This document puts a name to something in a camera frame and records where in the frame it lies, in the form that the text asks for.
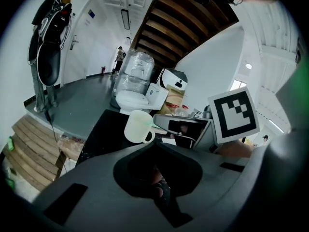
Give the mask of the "white door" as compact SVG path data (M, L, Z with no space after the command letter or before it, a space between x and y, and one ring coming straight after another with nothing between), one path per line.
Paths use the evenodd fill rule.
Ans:
M95 14L94 18L88 14L90 9ZM74 46L72 51L69 49L67 51L62 78L63 85L86 78L105 19L106 16L99 1L88 0L72 33L72 38L74 34L77 35L79 43Z

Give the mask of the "white mug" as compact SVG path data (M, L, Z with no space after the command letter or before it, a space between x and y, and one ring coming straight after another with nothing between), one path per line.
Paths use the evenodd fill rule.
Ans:
M155 138L155 132L152 130L152 127L145 126L136 120L138 113L146 112L135 110L130 113L124 129L125 138L135 144L150 143Z

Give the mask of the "cardboard box red print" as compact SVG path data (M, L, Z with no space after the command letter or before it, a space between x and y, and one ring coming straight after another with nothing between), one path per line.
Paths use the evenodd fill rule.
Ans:
M185 91L179 90L178 88L172 87L171 85L167 85L167 90L169 91L167 98L165 99L161 109L157 112L157 114L177 116L178 112L182 108Z

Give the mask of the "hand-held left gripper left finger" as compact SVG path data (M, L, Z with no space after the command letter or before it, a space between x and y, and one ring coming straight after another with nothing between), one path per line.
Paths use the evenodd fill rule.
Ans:
M82 184L86 192L64 223L74 232L169 232L174 228L152 199L133 197L115 181L118 160L146 149L147 144L132 146L93 157L50 184L35 199L34 206L46 210L72 184Z

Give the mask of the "plastic wrapped white toilet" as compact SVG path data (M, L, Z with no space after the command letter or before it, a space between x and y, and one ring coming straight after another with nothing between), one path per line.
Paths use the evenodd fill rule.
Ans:
M154 63L153 57L147 53L129 49L112 89L110 105L120 108L116 102L116 95L122 90L145 94L150 84Z

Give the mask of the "black and white box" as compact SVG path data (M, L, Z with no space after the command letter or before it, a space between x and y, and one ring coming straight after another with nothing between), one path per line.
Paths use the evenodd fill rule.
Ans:
M175 69L163 69L156 81L157 85L168 89L168 86L175 88L179 91L185 91L188 83L187 76L184 72Z

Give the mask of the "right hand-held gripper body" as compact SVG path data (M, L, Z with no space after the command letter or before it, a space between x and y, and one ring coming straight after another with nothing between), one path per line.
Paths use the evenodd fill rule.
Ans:
M215 153L224 143L260 132L257 111L247 87L208 98L212 120L198 137L193 149Z

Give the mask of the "black ceiling light bar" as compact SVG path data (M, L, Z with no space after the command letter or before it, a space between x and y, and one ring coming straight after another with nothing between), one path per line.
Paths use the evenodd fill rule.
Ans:
M130 30L129 11L126 9L121 10L121 17L124 25L124 29Z

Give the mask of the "dark brown slatted staircase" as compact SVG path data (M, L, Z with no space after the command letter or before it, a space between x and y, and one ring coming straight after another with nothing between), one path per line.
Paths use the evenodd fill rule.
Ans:
M131 48L175 68L197 47L239 21L226 0L153 0Z

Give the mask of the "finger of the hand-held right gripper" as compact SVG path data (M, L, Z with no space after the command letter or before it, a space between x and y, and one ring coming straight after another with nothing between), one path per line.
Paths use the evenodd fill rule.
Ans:
M175 140L176 146L187 148L187 149L191 149L196 143L196 140L194 140L193 138L180 135L180 134L178 135L171 134L170 138Z
M189 130L203 130L210 123L212 119L203 118L188 118L180 116L168 116L168 115L154 115L154 124L166 131L185 131Z

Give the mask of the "crumpled clear plastic sheet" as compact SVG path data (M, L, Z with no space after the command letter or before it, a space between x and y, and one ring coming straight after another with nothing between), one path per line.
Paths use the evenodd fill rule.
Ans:
M64 153L64 155L74 161L77 161L79 155L84 147L85 140L76 138L76 137L68 137L62 135L58 142L58 148Z

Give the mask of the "person's right forearm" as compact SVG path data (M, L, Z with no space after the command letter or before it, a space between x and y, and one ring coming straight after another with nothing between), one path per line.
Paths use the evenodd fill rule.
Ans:
M254 150L253 145L242 143L240 140L224 143L215 154L232 158L250 158Z

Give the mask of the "white toilet with tank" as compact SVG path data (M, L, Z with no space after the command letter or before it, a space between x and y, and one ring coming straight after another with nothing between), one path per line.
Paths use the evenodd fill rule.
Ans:
M169 91L160 85L151 83L145 95L134 91L121 90L115 97L120 113L130 115L135 110L160 110Z

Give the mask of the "wooden pallet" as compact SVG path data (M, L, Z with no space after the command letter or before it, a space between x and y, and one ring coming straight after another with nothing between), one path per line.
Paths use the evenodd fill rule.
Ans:
M66 156L57 146L60 135L29 115L19 119L12 129L14 150L5 146L5 157L36 190L44 190L64 169Z

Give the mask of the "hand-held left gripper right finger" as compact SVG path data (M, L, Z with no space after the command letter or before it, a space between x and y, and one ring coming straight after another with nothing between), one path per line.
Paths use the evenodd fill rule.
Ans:
M158 144L154 202L169 221L191 221L216 205L239 179L249 158Z

